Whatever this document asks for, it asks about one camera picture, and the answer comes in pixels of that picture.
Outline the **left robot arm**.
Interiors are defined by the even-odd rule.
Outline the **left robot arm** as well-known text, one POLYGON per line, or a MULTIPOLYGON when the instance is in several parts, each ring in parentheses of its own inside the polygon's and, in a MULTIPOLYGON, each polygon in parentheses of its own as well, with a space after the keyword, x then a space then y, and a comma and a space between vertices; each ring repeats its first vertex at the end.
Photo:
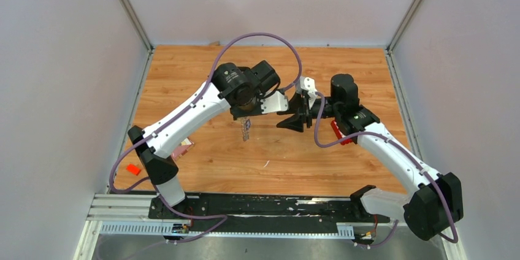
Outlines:
POLYGON ((177 177, 178 167, 172 159, 174 150, 221 113, 229 112, 238 119, 286 111, 288 98, 278 89, 279 84, 278 74, 267 61, 252 68, 224 63, 216 68, 209 83, 203 83, 162 120, 146 128, 133 126, 128 131, 151 183, 165 200, 164 211, 171 218, 183 218, 188 211, 177 177))

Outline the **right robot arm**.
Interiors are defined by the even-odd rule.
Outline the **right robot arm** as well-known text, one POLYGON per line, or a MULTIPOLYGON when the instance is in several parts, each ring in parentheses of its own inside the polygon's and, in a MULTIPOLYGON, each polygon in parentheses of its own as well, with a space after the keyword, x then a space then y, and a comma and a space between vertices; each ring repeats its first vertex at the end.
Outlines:
POLYGON ((459 241, 456 222, 463 219, 462 183, 449 172, 442 174, 403 146, 359 98, 359 89, 350 74, 331 78, 330 96, 315 87, 312 78, 301 77, 296 92, 285 99, 279 115, 288 118, 279 128, 302 132, 314 128, 314 140, 320 148, 354 143, 370 152, 403 185, 406 194, 366 186, 353 193, 351 216, 367 221, 383 215, 406 222, 421 240, 439 235, 451 243, 459 241))

